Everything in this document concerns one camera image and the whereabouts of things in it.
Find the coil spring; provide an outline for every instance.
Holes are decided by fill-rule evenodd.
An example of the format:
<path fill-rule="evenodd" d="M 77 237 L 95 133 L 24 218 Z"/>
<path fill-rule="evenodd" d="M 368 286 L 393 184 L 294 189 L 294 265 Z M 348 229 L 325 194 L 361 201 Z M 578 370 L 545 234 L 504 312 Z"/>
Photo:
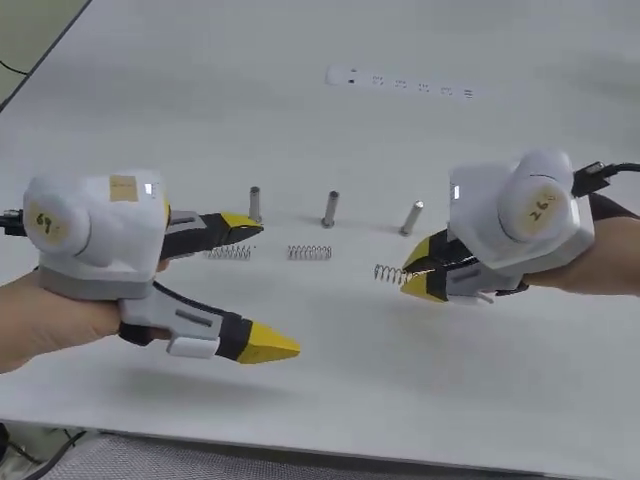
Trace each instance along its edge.
<path fill-rule="evenodd" d="M 287 247 L 289 260 L 330 260 L 331 247 L 322 245 L 289 245 Z"/>
<path fill-rule="evenodd" d="M 209 260 L 249 260 L 253 247 L 247 245 L 223 245 L 204 252 Z"/>
<path fill-rule="evenodd" d="M 410 273 L 401 268 L 390 267 L 389 265 L 376 264 L 373 268 L 373 278 L 381 282 L 404 285 L 417 275 L 424 275 L 427 272 Z"/>

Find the tan sticker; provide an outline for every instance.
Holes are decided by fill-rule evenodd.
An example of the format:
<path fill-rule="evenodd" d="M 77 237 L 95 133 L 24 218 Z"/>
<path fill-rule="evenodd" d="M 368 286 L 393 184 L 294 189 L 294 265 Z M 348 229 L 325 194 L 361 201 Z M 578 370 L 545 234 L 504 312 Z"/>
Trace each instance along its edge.
<path fill-rule="evenodd" d="M 31 231 L 37 233 L 42 240 L 50 245 L 58 245 L 69 236 L 67 222 L 61 221 L 35 202 L 29 204 L 26 217 Z"/>
<path fill-rule="evenodd" d="M 531 198 L 522 217 L 521 227 L 527 235 L 537 235 L 544 230 L 560 201 L 556 189 L 546 186 L 538 190 Z"/>
<path fill-rule="evenodd" d="M 137 202 L 138 182 L 136 182 L 136 177 L 111 175 L 109 177 L 109 192 L 112 202 Z"/>

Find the silver cylinder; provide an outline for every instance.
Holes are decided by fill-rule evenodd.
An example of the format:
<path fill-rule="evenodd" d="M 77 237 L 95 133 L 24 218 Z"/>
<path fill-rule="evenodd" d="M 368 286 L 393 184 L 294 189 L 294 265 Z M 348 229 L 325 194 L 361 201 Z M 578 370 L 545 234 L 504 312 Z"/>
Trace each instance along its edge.
<path fill-rule="evenodd" d="M 413 204 L 409 215 L 407 215 L 407 219 L 404 221 L 402 227 L 400 227 L 400 235 L 402 235 L 403 237 L 408 237 L 409 235 L 411 235 L 411 233 L 413 233 L 413 227 L 416 225 L 418 217 L 420 216 L 423 208 L 424 202 L 420 200 Z"/>
<path fill-rule="evenodd" d="M 251 187 L 249 190 L 249 218 L 254 222 L 262 223 L 260 215 L 260 187 Z"/>
<path fill-rule="evenodd" d="M 322 217 L 322 226 L 324 228 L 331 228 L 335 224 L 336 208 L 338 207 L 338 199 L 340 194 L 335 190 L 329 192 L 329 199 L 327 200 L 327 208 Z"/>

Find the power strip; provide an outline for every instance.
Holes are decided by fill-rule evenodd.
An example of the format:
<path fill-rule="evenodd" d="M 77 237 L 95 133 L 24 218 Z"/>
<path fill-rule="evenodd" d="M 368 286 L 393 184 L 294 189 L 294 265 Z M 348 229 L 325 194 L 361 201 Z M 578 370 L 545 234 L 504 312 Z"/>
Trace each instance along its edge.
<path fill-rule="evenodd" d="M 439 84 L 428 80 L 411 79 L 401 75 L 389 75 L 357 67 L 331 65 L 325 81 L 332 86 L 363 87 L 381 92 L 430 95 L 455 100 L 472 100 L 476 91 L 469 87 Z"/>

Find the metal rod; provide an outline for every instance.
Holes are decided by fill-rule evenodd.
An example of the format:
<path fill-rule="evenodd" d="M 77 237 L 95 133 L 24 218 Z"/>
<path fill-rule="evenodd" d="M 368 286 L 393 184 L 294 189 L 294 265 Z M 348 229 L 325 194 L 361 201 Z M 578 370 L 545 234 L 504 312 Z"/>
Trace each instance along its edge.
<path fill-rule="evenodd" d="M 322 217 L 322 226 L 324 228 L 331 228 L 335 224 L 336 207 L 338 206 L 338 199 L 340 194 L 335 190 L 329 192 L 329 199 L 327 200 L 327 209 Z"/>
<path fill-rule="evenodd" d="M 413 233 L 413 227 L 418 221 L 418 217 L 420 216 L 423 208 L 424 202 L 420 200 L 413 204 L 409 215 L 407 215 L 407 219 L 404 221 L 402 227 L 400 227 L 400 235 L 402 235 L 403 237 L 408 237 L 409 235 L 411 235 L 411 233 Z"/>
<path fill-rule="evenodd" d="M 254 222 L 262 223 L 260 215 L 260 187 L 251 187 L 249 190 L 249 218 Z"/>

